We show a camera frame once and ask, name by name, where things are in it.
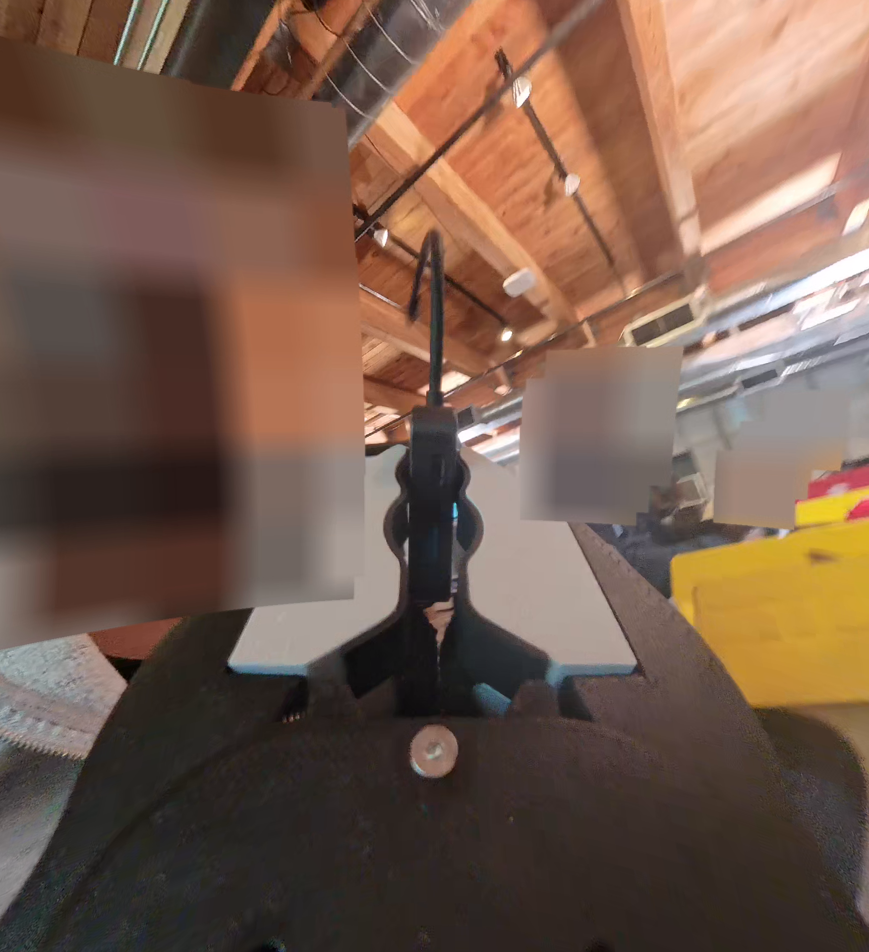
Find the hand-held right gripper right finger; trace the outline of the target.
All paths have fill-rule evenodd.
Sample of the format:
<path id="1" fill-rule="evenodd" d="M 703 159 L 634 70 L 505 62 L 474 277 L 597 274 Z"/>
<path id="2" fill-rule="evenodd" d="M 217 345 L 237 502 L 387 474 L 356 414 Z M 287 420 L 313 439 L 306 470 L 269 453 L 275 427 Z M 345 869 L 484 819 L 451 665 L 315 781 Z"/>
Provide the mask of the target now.
<path id="1" fill-rule="evenodd" d="M 569 526 L 524 520 L 506 469 L 461 450 L 450 654 L 474 684 L 628 675 L 636 658 Z"/>

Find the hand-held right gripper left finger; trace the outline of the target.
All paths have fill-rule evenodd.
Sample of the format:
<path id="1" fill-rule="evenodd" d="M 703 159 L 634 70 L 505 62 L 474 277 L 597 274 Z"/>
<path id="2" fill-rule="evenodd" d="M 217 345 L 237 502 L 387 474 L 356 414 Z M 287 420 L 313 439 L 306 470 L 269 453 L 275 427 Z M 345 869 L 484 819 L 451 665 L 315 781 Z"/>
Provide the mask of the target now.
<path id="1" fill-rule="evenodd" d="M 401 599 L 402 563 L 386 536 L 385 519 L 401 493 L 395 470 L 405 454 L 405 446 L 392 446 L 365 461 L 364 552 L 353 596 L 254 609 L 230 656 L 232 670 L 305 676 L 393 615 Z"/>

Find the yellow plastic bin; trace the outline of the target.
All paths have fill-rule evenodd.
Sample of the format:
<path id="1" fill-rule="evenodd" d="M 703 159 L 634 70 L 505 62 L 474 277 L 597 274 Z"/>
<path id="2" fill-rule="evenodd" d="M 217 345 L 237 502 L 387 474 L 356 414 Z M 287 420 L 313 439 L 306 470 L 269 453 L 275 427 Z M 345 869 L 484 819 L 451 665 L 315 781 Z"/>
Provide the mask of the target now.
<path id="1" fill-rule="evenodd" d="M 798 501 L 795 528 L 803 530 L 844 522 L 865 500 L 869 500 L 869 485 Z"/>
<path id="2" fill-rule="evenodd" d="M 680 554 L 670 579 L 750 706 L 869 704 L 869 519 Z"/>

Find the grey sweatshirt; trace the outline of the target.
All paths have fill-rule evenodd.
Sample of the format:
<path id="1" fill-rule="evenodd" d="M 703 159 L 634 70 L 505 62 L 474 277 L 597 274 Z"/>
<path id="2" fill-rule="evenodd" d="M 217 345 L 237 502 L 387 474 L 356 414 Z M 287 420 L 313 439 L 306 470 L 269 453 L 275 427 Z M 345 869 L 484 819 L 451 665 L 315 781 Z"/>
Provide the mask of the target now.
<path id="1" fill-rule="evenodd" d="M 83 761 L 126 688 L 87 634 L 0 650 L 0 741 Z"/>

